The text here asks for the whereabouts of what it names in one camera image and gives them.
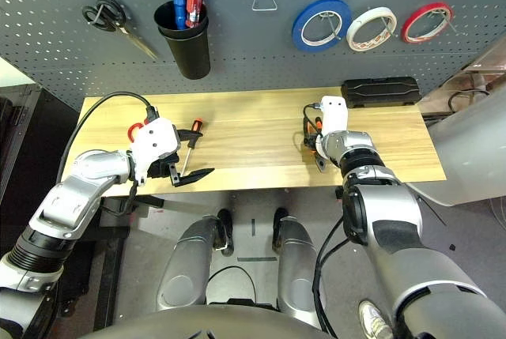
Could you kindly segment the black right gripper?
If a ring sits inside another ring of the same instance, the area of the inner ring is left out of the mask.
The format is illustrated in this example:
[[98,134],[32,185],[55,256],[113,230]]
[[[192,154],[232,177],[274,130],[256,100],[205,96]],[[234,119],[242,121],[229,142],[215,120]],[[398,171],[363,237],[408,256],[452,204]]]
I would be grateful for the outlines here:
[[304,129],[304,140],[303,143],[307,148],[316,147],[316,139],[320,137],[319,130],[315,130],[313,127],[306,127]]

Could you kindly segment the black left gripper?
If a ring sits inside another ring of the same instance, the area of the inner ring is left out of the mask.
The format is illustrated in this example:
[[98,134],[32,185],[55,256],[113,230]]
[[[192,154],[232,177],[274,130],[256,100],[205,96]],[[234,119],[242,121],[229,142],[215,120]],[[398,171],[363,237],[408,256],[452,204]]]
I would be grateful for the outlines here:
[[[198,140],[202,133],[194,130],[178,129],[177,134],[180,140]],[[151,163],[148,169],[150,179],[170,178],[174,187],[186,186],[196,183],[214,171],[214,168],[203,168],[190,172],[188,175],[182,175],[178,172],[176,165],[179,163],[179,155],[174,152],[164,158],[160,158]]]

